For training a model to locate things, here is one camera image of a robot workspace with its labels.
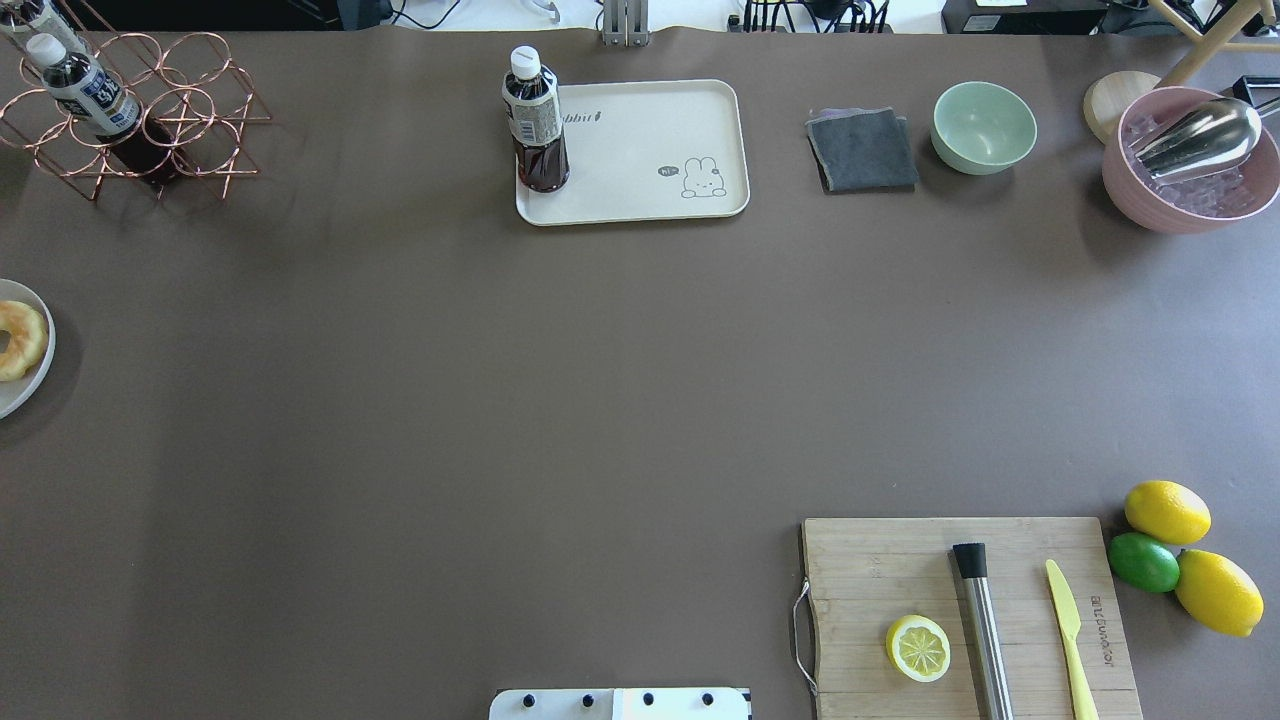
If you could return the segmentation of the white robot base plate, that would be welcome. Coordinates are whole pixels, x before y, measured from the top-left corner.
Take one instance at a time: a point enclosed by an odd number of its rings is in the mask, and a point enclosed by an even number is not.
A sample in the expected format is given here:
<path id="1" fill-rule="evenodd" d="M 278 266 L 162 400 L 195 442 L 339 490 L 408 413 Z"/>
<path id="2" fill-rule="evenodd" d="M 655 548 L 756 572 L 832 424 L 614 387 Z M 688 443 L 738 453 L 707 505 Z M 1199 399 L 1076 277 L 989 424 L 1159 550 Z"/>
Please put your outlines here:
<path id="1" fill-rule="evenodd" d="M 733 687 L 507 689 L 489 719 L 751 719 L 750 691 Z"/>

